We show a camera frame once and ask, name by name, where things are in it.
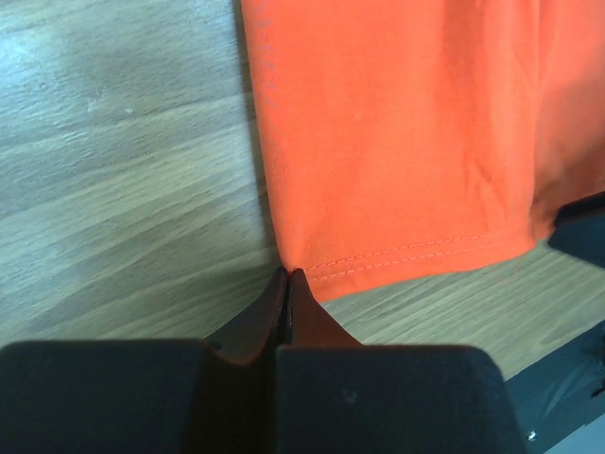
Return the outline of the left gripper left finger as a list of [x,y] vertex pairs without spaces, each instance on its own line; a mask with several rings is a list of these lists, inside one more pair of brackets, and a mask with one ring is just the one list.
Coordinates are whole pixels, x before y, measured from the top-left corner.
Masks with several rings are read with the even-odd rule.
[[233,364],[249,364],[275,344],[285,308],[288,274],[278,268],[261,294],[239,314],[204,339],[216,354]]

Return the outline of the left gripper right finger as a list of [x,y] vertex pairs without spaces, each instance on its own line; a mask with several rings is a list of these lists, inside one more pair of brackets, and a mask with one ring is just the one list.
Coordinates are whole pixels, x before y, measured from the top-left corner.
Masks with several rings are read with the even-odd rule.
[[287,327],[291,346],[310,348],[361,346],[361,343],[314,298],[303,270],[293,271],[288,284]]

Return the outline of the orange t-shirt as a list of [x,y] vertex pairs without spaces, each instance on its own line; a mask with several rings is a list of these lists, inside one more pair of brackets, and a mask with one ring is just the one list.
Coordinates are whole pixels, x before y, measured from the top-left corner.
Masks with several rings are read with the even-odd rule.
[[604,190],[600,1],[245,1],[280,257],[321,302],[512,259]]

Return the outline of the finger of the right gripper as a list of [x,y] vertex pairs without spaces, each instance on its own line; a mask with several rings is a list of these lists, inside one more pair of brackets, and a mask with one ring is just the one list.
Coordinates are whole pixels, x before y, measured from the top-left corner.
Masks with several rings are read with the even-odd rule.
[[590,264],[605,266],[605,195],[603,192],[563,206],[547,240],[552,249]]

